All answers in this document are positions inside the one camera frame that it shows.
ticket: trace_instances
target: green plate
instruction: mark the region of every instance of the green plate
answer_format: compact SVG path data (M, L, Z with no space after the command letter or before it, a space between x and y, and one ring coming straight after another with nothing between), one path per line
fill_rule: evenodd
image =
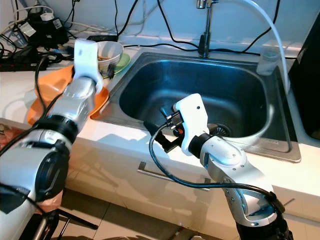
M126 53L123 53L120 58L120 61L117 63L117 65L115 65L114 74L121 72L123 69L125 69L126 66L128 66L129 63L130 63L130 56ZM108 77L107 68L100 69L100 73L104 79Z
M121 72L123 69L125 69L126 66L130 63L130 56L126 53L123 53L120 61L115 65L114 74L117 74Z

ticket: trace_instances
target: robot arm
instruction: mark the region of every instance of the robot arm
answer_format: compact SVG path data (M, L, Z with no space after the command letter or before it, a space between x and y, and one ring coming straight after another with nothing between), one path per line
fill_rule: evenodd
M77 40L74 48L75 75L47 117L33 131L6 151L0 159L0 182L23 191L36 203L53 198L65 187L72 144L95 107L95 96L103 86L98 71L98 46ZM12 192L0 188L0 239L17 240L35 207L19 202Z
M267 193L273 191L264 174L247 160L243 149L209 134L208 115L199 94L187 96L173 108L176 112L172 116L177 118L177 112L180 116L180 121L174 121L182 123L184 129L183 153L200 159L215 182L256 186ZM293 240L282 211L265 195L250 189L222 189L242 240Z

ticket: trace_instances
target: sink drain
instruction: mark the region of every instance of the sink drain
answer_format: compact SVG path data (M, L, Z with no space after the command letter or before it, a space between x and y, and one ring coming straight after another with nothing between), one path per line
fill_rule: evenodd
M230 131L226 126L217 124L217 127L210 131L210 134L219 137L229 137Z

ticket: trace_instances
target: white bowl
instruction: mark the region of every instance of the white bowl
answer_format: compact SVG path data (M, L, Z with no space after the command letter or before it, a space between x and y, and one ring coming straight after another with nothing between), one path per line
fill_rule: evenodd
M100 41L98 44L98 56L110 59L99 60L98 67L102 75L108 71L110 64L116 65L124 52L124 46L116 41Z

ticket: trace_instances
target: cabinet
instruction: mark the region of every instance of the cabinet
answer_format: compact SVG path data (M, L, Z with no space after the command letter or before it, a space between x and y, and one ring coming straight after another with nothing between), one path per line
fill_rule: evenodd
M72 149L66 187L216 238L238 239L235 221L221 189L207 192L141 174L137 172L141 162L146 163L145 170L160 174L147 154L121 152L77 140ZM171 164L170 160L162 162L182 179L200 183L208 178L195 166L177 167L179 165ZM277 187L274 190L281 202L291 200L286 205L285 218L294 239L318 239L317 199Z

